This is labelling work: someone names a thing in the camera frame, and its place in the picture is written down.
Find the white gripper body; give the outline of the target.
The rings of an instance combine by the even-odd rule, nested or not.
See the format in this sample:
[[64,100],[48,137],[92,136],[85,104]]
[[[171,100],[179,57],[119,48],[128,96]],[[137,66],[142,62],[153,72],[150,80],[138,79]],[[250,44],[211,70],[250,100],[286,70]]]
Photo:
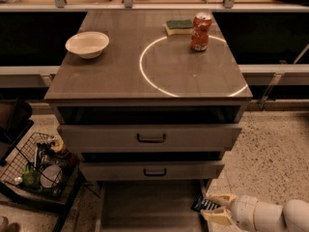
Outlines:
[[255,232],[254,212],[258,199],[249,195],[242,195],[232,202],[231,213],[236,225],[244,231]]

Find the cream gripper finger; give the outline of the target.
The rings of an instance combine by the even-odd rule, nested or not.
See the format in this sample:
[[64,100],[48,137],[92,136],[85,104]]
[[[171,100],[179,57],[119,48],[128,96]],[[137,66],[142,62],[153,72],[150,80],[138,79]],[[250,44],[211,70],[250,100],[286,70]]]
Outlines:
[[232,193],[223,193],[223,194],[211,194],[208,196],[208,200],[221,206],[225,207],[228,210],[231,209],[232,203],[238,197]]
[[231,214],[225,207],[220,207],[214,210],[204,210],[201,212],[203,218],[210,223],[216,223],[223,226],[233,224]]

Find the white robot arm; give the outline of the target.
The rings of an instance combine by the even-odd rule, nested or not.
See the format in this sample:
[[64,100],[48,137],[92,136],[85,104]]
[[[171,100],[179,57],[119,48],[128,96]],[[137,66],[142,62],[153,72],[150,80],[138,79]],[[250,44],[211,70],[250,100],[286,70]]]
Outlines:
[[283,206],[249,195],[209,195],[201,211],[208,222],[235,224],[246,232],[309,232],[309,203],[292,199]]

